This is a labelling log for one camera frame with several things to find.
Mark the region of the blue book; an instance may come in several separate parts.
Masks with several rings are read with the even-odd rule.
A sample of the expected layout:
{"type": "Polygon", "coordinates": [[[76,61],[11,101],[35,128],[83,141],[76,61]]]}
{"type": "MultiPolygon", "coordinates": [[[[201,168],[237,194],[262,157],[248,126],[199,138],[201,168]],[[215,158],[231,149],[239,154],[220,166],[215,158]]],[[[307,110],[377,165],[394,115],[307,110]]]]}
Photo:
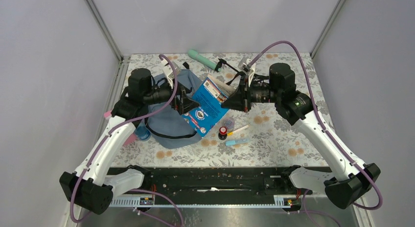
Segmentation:
{"type": "Polygon", "coordinates": [[[221,104],[234,92],[235,88],[209,74],[191,97],[200,106],[182,117],[198,135],[204,137],[227,113],[228,109],[222,108],[221,104]]]}

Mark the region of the blue grey backpack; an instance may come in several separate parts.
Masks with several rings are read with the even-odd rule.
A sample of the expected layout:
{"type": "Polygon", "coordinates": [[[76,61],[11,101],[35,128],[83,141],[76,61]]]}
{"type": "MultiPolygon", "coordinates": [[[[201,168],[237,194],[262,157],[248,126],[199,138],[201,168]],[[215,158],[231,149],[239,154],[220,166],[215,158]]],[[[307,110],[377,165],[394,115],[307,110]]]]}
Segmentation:
{"type": "MultiPolygon", "coordinates": [[[[191,70],[182,69],[178,75],[180,84],[188,89],[198,89],[202,80],[191,70]]],[[[160,109],[164,103],[148,106],[149,113],[160,109]]],[[[177,149],[199,142],[202,137],[185,121],[182,115],[170,106],[159,113],[152,115],[147,120],[147,129],[155,141],[167,149],[177,149]]]]}

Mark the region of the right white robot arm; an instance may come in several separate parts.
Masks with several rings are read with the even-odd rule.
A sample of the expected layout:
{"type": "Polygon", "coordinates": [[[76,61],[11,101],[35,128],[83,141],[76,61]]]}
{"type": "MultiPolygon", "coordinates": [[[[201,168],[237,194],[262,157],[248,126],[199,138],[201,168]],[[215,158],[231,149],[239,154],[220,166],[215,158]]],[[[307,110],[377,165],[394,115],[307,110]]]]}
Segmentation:
{"type": "Polygon", "coordinates": [[[345,209],[374,188],[380,168],[364,162],[336,136],[311,95],[297,90],[295,73],[288,64],[272,64],[267,77],[255,74],[254,67],[244,63],[239,70],[237,89],[222,108],[246,113],[253,103],[273,103],[277,113],[311,142],[330,168],[320,172],[289,167],[280,181],[285,193],[298,189],[322,192],[336,207],[345,209]]]}

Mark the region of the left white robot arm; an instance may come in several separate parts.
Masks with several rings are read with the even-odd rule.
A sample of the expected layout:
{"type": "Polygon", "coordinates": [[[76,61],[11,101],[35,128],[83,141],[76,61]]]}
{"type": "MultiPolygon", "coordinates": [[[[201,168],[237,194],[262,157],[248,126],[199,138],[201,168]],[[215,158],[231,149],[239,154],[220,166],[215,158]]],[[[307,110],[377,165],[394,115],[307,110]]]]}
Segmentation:
{"type": "Polygon", "coordinates": [[[166,68],[157,76],[145,68],[131,72],[98,142],[75,171],[64,172],[59,179],[71,216],[76,207],[99,215],[114,198],[127,192],[151,192],[151,172],[143,167],[130,165],[113,176],[108,176],[108,171],[141,124],[168,148],[182,147],[185,140],[194,138],[196,132],[183,115],[198,107],[191,96],[201,83],[188,69],[166,68]]]}

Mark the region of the clear round container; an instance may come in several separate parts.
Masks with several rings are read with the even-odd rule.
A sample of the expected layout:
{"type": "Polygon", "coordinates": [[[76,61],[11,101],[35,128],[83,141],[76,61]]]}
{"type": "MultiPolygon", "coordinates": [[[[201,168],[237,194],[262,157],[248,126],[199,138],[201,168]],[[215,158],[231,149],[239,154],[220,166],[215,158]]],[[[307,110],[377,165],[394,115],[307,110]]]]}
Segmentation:
{"type": "Polygon", "coordinates": [[[228,131],[231,131],[235,127],[235,120],[232,117],[224,117],[222,120],[222,126],[226,127],[228,131]]]}

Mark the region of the floral table mat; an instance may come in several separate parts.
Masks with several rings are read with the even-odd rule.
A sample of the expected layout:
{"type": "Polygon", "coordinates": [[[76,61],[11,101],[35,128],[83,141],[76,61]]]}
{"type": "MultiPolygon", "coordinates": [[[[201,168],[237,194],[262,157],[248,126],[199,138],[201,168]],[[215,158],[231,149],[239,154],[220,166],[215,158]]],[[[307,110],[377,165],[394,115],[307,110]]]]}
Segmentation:
{"type": "MultiPolygon", "coordinates": [[[[312,92],[319,111],[323,114],[324,121],[333,128],[329,110],[324,100],[320,83],[313,65],[313,60],[308,53],[301,53],[301,58],[307,70],[312,92]]],[[[231,80],[236,72],[226,65],[220,72],[203,66],[191,59],[187,54],[165,54],[170,60],[181,67],[187,62],[190,70],[200,79],[208,74],[215,76],[222,82],[231,80]]],[[[253,58],[256,53],[204,53],[203,57],[217,62],[219,58],[226,60],[234,68],[244,57],[253,58]]],[[[128,70],[124,81],[127,86],[127,78],[136,68],[147,68],[155,76],[162,74],[158,54],[133,54],[126,58],[128,70]]],[[[306,80],[295,53],[267,53],[256,62],[256,73],[268,75],[271,64],[287,63],[296,73],[297,90],[308,94],[306,80]]],[[[230,110],[226,114],[235,120],[235,127],[250,125],[230,139],[250,138],[246,144],[226,146],[225,140],[217,136],[221,123],[216,125],[199,142],[178,149],[167,149],[155,141],[152,136],[142,142],[135,140],[122,147],[112,164],[115,167],[127,165],[140,165],[143,167],[224,167],[224,166],[327,166],[320,153],[310,141],[297,130],[293,129],[275,111],[273,104],[255,104],[248,113],[230,110]]]]}

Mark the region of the white orange pen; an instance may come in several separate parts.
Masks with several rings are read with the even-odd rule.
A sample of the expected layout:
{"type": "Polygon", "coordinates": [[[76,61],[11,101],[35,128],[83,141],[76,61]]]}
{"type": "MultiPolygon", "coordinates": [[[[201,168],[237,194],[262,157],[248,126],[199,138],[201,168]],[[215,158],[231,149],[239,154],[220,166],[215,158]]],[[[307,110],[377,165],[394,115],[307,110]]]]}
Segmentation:
{"type": "Polygon", "coordinates": [[[235,129],[235,130],[233,130],[233,131],[231,131],[231,132],[228,132],[228,133],[227,133],[227,136],[234,135],[234,134],[236,134],[236,133],[238,133],[238,132],[240,132],[240,131],[242,131],[242,130],[245,130],[245,129],[247,129],[247,128],[249,128],[249,125],[242,126],[242,127],[238,128],[238,129],[235,129]]]}

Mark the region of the red black button toy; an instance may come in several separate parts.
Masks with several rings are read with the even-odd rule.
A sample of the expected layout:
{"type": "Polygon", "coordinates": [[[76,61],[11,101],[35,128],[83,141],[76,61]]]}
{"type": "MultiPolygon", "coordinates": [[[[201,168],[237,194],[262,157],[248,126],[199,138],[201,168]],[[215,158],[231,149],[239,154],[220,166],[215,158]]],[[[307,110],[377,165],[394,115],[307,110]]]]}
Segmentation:
{"type": "Polygon", "coordinates": [[[219,131],[218,131],[218,138],[220,140],[225,140],[227,138],[227,136],[228,136],[227,128],[225,126],[220,127],[219,131]]]}

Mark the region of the light blue marker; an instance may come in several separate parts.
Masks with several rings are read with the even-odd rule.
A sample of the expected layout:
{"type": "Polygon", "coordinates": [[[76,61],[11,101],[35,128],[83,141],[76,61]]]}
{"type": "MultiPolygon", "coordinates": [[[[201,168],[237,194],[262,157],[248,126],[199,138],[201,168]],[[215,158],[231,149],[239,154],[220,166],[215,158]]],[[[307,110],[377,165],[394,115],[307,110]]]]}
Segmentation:
{"type": "Polygon", "coordinates": [[[250,142],[249,138],[240,138],[240,139],[235,139],[235,140],[228,140],[225,142],[226,146],[235,146],[235,145],[239,145],[239,144],[245,144],[250,142]]]}

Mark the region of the mint green tube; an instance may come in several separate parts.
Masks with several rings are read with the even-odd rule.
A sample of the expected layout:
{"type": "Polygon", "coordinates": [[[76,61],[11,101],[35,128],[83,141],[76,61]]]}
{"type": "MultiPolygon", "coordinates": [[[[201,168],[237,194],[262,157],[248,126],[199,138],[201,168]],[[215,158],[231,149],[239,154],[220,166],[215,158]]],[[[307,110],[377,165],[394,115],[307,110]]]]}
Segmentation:
{"type": "Polygon", "coordinates": [[[210,61],[209,59],[207,59],[206,57],[202,56],[199,52],[190,49],[187,52],[188,56],[198,62],[200,62],[201,64],[205,65],[206,67],[216,71],[216,72],[220,72],[221,71],[221,67],[217,64],[214,63],[213,61],[210,61]]]}

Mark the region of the pink metronome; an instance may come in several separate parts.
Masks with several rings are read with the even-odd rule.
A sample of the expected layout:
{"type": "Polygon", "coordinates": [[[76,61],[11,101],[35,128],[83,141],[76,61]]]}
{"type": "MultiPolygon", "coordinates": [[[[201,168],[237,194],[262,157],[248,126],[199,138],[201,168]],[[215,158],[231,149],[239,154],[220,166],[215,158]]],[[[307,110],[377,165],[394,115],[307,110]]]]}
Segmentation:
{"type": "MultiPolygon", "coordinates": [[[[106,121],[109,121],[109,119],[112,117],[111,111],[107,111],[103,114],[103,117],[106,121]]],[[[135,140],[137,140],[137,136],[134,133],[131,133],[129,137],[125,140],[123,147],[128,146],[129,144],[133,143],[135,140]]]]}

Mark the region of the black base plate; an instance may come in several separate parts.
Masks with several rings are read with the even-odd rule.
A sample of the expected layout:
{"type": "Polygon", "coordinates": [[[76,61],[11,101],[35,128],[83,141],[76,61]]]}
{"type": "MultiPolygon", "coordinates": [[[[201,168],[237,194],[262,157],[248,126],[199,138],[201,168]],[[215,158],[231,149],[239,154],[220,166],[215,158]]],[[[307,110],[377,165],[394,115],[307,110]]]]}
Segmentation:
{"type": "Polygon", "coordinates": [[[194,200],[278,195],[297,206],[305,190],[294,187],[288,178],[290,170],[290,167],[146,167],[142,187],[124,195],[157,195],[169,202],[172,197],[194,200]]]}

